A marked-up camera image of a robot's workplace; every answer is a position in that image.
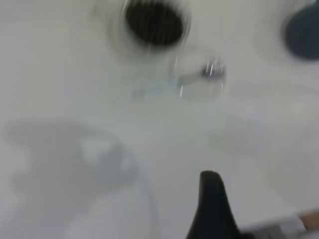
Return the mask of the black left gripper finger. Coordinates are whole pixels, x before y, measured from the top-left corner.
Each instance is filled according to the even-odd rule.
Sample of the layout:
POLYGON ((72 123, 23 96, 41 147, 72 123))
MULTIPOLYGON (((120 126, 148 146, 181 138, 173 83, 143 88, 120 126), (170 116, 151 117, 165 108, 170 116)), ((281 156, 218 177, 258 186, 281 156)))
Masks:
POLYGON ((238 229, 221 176, 202 171, 199 180, 198 207, 187 234, 188 239, 253 239, 238 229))

